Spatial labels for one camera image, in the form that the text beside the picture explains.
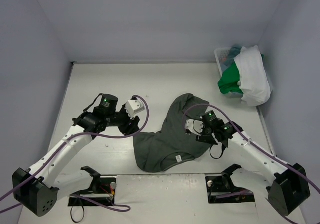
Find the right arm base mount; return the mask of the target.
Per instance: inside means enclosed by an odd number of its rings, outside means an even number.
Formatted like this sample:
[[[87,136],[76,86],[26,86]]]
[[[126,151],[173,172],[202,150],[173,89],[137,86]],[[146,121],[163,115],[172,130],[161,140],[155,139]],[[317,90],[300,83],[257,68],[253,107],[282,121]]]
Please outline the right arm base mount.
[[[240,168],[240,165],[233,164],[220,175],[206,175],[205,182],[209,204],[255,203],[254,194],[243,187],[235,186],[231,179],[233,173]]]

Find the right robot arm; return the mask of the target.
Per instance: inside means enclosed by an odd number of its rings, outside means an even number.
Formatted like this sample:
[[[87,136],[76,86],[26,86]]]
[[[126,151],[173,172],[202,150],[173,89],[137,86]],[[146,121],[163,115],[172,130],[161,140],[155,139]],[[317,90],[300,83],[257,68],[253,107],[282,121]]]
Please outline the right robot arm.
[[[292,165],[267,151],[247,135],[234,121],[224,122],[208,111],[199,120],[188,119],[187,132],[197,135],[197,141],[222,144],[238,160],[222,172],[221,183],[227,190],[242,187],[265,198],[282,216],[289,216],[311,195],[305,169]]]

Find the grey t shirt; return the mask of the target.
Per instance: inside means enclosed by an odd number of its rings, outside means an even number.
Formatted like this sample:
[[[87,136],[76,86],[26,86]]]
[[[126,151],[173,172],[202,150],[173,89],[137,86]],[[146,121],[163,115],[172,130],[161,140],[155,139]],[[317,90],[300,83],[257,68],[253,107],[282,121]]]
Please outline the grey t shirt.
[[[199,120],[208,103],[194,94],[182,94],[171,104],[160,131],[134,136],[134,154],[139,169],[150,173],[164,172],[201,157],[210,145],[197,141],[193,133],[187,134],[183,126],[187,119]]]

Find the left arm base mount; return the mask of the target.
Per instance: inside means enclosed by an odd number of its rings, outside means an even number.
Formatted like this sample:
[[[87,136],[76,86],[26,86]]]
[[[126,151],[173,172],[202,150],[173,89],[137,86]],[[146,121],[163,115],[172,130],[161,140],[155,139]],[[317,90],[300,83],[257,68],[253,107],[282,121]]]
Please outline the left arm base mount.
[[[88,199],[105,206],[115,204],[117,177],[115,175],[102,175],[89,166],[81,169],[81,174],[88,174],[89,183],[78,187],[70,195],[69,206],[98,206]]]

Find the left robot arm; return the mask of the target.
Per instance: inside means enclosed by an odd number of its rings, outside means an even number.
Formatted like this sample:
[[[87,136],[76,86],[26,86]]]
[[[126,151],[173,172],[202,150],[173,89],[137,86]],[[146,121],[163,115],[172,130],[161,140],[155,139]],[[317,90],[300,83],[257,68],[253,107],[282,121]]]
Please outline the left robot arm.
[[[101,186],[101,174],[89,166],[81,167],[71,175],[62,175],[63,169],[96,137],[102,137],[108,127],[117,127],[121,139],[137,135],[141,128],[138,114],[149,111],[147,102],[138,95],[127,100],[118,111],[118,97],[98,94],[100,103],[90,104],[73,119],[73,124],[61,139],[37,163],[12,175],[14,198],[38,217],[46,215],[56,202],[80,191],[96,193]]]

